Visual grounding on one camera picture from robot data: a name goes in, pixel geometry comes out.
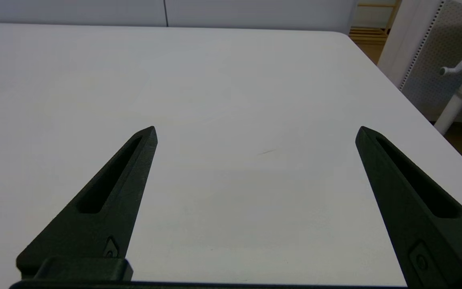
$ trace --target screw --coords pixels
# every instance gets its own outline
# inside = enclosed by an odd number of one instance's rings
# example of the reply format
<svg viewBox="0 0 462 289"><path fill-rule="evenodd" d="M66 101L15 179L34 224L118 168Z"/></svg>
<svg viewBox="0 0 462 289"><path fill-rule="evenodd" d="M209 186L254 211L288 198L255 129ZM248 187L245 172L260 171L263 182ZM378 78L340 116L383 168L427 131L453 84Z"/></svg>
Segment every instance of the screw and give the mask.
<svg viewBox="0 0 462 289"><path fill-rule="evenodd" d="M418 268L420 268L420 270L423 271L427 270L427 268L429 267L429 265L427 264L427 260L422 255L416 256L416 264L418 265Z"/></svg>

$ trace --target mark on table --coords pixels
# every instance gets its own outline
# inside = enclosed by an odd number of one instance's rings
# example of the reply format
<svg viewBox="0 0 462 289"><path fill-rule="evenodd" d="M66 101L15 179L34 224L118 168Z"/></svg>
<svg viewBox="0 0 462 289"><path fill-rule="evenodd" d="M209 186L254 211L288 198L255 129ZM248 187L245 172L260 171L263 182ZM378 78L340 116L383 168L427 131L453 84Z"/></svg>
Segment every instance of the mark on table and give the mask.
<svg viewBox="0 0 462 289"><path fill-rule="evenodd" d="M269 150L269 151L266 151L266 152L259 153L259 154L257 154L257 155L264 155L264 154L271 153L271 152L273 152L273 151L275 151L275 150Z"/></svg>

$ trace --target pegboard panel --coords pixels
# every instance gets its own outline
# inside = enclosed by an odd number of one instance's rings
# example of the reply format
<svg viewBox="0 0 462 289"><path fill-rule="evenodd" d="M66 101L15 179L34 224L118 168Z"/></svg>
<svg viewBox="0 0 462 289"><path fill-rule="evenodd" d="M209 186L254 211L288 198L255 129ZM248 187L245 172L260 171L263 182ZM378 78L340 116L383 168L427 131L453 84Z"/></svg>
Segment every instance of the pegboard panel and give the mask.
<svg viewBox="0 0 462 289"><path fill-rule="evenodd" d="M444 1L415 54L402 93L429 120L440 116L462 83L462 73L440 76L440 67L462 59L462 4ZM462 111L456 121L462 122Z"/></svg>

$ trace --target white wall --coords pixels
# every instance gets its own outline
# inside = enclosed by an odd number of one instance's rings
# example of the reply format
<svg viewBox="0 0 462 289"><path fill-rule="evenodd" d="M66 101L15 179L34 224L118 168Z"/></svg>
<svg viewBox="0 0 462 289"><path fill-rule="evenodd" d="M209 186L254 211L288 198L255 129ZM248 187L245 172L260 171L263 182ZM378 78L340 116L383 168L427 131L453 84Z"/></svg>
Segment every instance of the white wall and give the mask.
<svg viewBox="0 0 462 289"><path fill-rule="evenodd" d="M0 22L166 26L163 0L0 0Z"/></svg>

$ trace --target white table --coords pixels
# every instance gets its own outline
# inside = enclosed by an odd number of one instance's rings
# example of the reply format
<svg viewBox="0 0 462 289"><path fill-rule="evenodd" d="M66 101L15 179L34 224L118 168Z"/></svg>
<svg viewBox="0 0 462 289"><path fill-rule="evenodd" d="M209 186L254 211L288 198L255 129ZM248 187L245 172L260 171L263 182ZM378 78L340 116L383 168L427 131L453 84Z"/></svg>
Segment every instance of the white table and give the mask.
<svg viewBox="0 0 462 289"><path fill-rule="evenodd" d="M0 24L0 288L136 131L134 280L405 285L354 139L462 203L462 157L339 33Z"/></svg>

